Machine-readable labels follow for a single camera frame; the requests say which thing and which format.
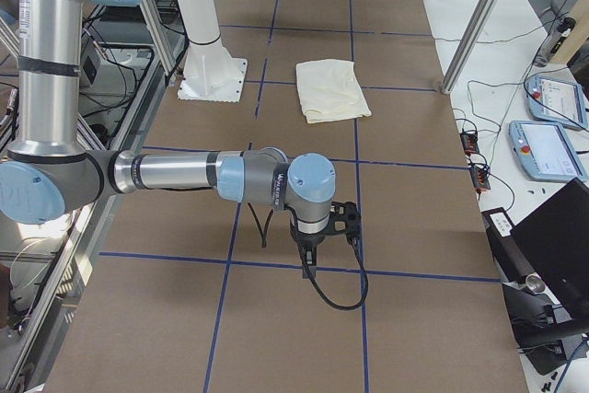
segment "metal frame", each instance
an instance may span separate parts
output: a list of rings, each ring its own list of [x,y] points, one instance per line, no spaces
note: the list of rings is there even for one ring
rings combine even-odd
[[[448,66],[444,81],[440,85],[440,92],[442,94],[450,94],[452,92],[496,3],[497,0],[479,0],[468,22],[467,29],[464,31],[464,35],[458,44],[452,62]]]

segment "white table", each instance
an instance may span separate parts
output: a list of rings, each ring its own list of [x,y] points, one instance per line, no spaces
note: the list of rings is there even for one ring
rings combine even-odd
[[[459,40],[479,0],[423,0],[427,10],[436,49],[442,69],[445,71],[452,60]],[[509,40],[514,36],[534,32],[508,42],[493,44],[478,43],[468,59],[468,63],[452,91],[451,99],[457,118],[474,121],[479,130],[497,130],[488,121],[475,117],[468,101],[468,81],[477,80],[490,85],[503,83],[521,83],[524,73],[530,65],[538,46],[546,37],[544,28],[527,0],[499,0],[488,20],[479,42]],[[546,68],[533,68],[531,75],[564,68],[562,65],[549,64]],[[568,69],[550,73],[549,76],[564,80],[573,80]],[[493,121],[503,120],[502,129],[497,138],[494,155],[492,147],[496,135],[479,134],[479,149],[491,162],[491,173],[506,181],[514,190],[515,201],[509,211],[510,217],[517,224],[533,212],[548,197],[559,190],[562,183],[547,183],[530,180],[518,164],[508,142],[508,124],[513,120],[533,120],[527,111],[525,91],[521,86],[486,87],[471,83],[475,111]],[[589,149],[589,133],[567,130],[572,145],[576,150]],[[589,156],[581,156],[583,165],[589,170]],[[481,211],[495,208],[507,208],[512,200],[509,190],[497,179],[491,178],[491,190],[483,192],[479,200]],[[522,357],[526,379],[530,392],[540,392],[549,375],[540,376],[531,363]],[[589,389],[589,360],[582,359],[572,363],[565,382],[559,393],[587,391]]]

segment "white pillar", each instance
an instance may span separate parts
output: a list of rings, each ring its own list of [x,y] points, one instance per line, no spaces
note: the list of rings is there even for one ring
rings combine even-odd
[[[248,61],[233,59],[221,42],[214,0],[178,0],[191,40],[178,97],[239,101]]]

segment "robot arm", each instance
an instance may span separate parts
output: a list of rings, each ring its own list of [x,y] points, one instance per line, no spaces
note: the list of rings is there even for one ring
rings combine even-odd
[[[211,188],[235,202],[289,210],[303,274],[313,285],[317,245],[325,236],[346,235],[364,271],[358,252],[360,216],[353,203],[332,203],[335,169],[324,156],[307,154],[289,162],[275,148],[183,156],[86,151],[76,141],[86,1],[19,2],[20,131],[8,146],[9,161],[0,164],[0,211],[21,223],[40,224],[117,193]],[[338,230],[336,222],[344,228]],[[363,277],[367,290],[365,272]]]

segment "cardboard table surface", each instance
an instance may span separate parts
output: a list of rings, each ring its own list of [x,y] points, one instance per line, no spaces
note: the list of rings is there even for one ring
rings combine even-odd
[[[370,292],[353,312],[301,278],[288,216],[260,247],[248,208],[213,192],[124,197],[46,385],[68,392],[525,392],[422,0],[215,0],[249,60],[238,104],[164,97],[144,151],[319,152],[363,212]],[[355,62],[373,116],[306,123],[295,64]],[[257,207],[262,216],[267,209]],[[344,238],[318,282],[354,303]]]

